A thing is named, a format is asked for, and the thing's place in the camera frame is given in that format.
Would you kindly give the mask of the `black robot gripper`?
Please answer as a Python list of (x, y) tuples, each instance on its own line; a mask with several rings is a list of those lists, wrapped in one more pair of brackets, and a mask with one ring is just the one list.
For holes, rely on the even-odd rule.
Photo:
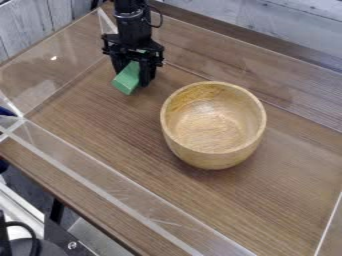
[(151, 13), (135, 11), (115, 13), (118, 32), (105, 33), (103, 53), (111, 57), (117, 73), (131, 61), (139, 63), (141, 86), (147, 87), (155, 78), (157, 67), (163, 65), (165, 47), (153, 39)]

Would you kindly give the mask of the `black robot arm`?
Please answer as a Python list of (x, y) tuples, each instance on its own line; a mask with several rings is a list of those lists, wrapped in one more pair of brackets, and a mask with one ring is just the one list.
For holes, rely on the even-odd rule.
[(117, 74), (130, 64), (138, 68), (133, 73), (137, 85), (147, 87), (157, 76), (157, 68), (163, 66), (165, 46), (153, 39), (153, 29), (163, 25), (161, 14), (159, 24), (151, 21), (153, 6), (147, 0), (114, 0), (114, 17), (118, 32), (105, 33), (103, 53), (110, 56)]

